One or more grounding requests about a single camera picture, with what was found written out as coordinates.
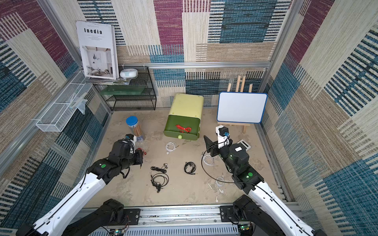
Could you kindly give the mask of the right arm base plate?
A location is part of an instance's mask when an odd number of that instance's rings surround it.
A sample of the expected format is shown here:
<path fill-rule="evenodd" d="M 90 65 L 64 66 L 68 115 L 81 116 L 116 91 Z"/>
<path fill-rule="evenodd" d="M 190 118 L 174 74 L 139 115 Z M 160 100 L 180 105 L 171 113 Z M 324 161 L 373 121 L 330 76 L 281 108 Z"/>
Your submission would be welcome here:
<path fill-rule="evenodd" d="M 241 214 L 236 212 L 234 210 L 233 206 L 226 206 L 222 205 L 219 207 L 220 210 L 220 218 L 221 222 L 229 222 L 232 224 L 240 223 L 242 221 L 245 221 L 242 217 Z"/>

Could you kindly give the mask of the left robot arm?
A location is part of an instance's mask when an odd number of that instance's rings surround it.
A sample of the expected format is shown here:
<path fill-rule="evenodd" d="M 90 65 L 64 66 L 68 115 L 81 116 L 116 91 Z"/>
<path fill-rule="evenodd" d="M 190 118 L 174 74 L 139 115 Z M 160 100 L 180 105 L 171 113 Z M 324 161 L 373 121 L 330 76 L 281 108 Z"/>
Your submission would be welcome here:
<path fill-rule="evenodd" d="M 64 230 L 80 210 L 116 176 L 126 178 L 130 166 L 143 163 L 143 152 L 136 148 L 137 138 L 127 134 L 116 141 L 106 158 L 93 163 L 82 180 L 55 207 L 32 226 L 22 225 L 17 236 L 62 236 Z"/>

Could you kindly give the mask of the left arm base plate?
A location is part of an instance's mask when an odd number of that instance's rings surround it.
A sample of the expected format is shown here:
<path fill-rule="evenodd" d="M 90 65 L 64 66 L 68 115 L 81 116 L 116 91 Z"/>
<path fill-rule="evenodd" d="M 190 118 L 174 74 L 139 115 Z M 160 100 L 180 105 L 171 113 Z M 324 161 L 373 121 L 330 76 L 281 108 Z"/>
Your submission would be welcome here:
<path fill-rule="evenodd" d="M 138 225 L 140 212 L 140 208 L 124 208 L 123 213 L 121 214 L 121 222 L 119 223 L 119 225 Z"/>

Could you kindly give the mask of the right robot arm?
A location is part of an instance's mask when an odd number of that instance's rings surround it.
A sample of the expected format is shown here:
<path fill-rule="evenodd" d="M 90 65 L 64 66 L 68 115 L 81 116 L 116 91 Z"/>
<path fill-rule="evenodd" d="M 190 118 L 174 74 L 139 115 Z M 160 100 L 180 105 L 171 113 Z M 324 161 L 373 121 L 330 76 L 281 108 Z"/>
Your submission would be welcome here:
<path fill-rule="evenodd" d="M 235 217 L 251 221 L 269 236 L 324 236 L 293 213 L 271 190 L 263 177 L 249 164 L 246 148 L 224 136 L 212 142 L 204 137 L 207 153 L 220 156 L 232 174 L 232 183 L 244 195 L 233 202 Z"/>

